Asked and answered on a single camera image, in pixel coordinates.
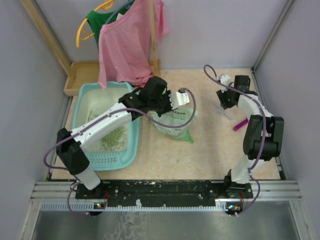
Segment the grey plastic bag clip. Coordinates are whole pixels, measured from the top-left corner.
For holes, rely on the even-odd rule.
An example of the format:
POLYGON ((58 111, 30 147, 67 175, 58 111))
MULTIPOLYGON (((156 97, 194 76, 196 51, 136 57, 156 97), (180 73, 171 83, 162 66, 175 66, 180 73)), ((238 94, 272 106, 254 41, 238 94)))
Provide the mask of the grey plastic bag clip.
POLYGON ((221 115, 226 116, 226 117, 227 117, 229 120, 231 120, 231 121, 234 119, 231 115, 229 115, 229 114, 221 107, 220 104, 216 103, 215 101, 213 102, 213 104, 217 107, 217 110, 218 110, 218 112, 219 112, 221 115))

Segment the magenta litter scoop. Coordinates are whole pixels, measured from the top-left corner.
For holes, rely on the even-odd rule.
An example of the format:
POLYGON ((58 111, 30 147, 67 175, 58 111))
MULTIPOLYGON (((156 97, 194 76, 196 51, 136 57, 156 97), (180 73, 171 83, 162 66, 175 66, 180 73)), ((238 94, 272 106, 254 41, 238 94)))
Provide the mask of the magenta litter scoop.
POLYGON ((238 123, 236 126, 233 127, 233 130, 236 132, 238 130, 240 130, 241 128, 243 128, 247 123, 249 122, 249 120, 246 118, 245 120, 241 121, 240 123, 238 123))

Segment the green cat litter bag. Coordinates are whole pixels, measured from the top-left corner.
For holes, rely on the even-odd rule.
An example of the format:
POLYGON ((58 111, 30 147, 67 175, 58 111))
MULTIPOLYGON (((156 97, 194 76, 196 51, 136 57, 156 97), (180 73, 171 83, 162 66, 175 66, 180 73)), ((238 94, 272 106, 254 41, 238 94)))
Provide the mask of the green cat litter bag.
MULTIPOLYGON (((151 111, 149 116, 155 121, 168 126, 180 126, 185 124, 192 116, 193 108, 192 107, 180 107, 174 111, 167 112, 161 117, 157 115, 156 112, 151 111)), ((154 123, 152 120, 149 122, 163 135, 178 141, 188 142, 190 144, 194 143, 192 135, 189 130, 189 125, 196 120, 198 116, 198 111, 195 111, 192 121, 180 128, 168 128, 154 123)))

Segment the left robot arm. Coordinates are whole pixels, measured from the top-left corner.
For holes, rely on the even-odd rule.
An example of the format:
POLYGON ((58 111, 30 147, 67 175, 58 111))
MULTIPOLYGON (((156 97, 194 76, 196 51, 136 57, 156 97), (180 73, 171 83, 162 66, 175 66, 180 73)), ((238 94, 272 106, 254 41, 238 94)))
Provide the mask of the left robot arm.
POLYGON ((156 112, 159 116, 178 108, 176 93, 167 89, 167 82, 151 77, 144 87, 123 95, 110 109, 83 126, 65 128, 57 133, 56 153, 69 173, 76 177, 91 197, 103 195, 100 177, 90 166, 85 151, 116 128, 124 126, 143 114, 156 112))

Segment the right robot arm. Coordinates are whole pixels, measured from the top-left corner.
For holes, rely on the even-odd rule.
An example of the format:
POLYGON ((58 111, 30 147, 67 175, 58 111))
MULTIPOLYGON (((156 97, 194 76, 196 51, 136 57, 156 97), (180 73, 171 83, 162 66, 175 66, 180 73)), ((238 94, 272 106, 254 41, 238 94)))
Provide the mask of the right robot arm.
POLYGON ((264 163, 280 155, 284 134, 284 119, 271 114, 250 89, 247 75, 229 75, 217 78, 222 84, 217 96, 226 110, 237 106, 248 120, 243 139, 243 156, 224 178, 223 192, 229 198, 252 197, 249 193, 252 174, 264 163))

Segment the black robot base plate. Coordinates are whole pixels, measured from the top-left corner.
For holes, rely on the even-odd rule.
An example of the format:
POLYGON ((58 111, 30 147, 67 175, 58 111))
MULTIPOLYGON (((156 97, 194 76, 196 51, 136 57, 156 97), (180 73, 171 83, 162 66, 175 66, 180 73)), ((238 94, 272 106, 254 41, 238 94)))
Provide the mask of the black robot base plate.
POLYGON ((102 200, 109 207, 214 207, 217 199, 251 199, 249 183, 227 180, 104 180, 95 189, 84 184, 76 189, 77 200, 102 200))

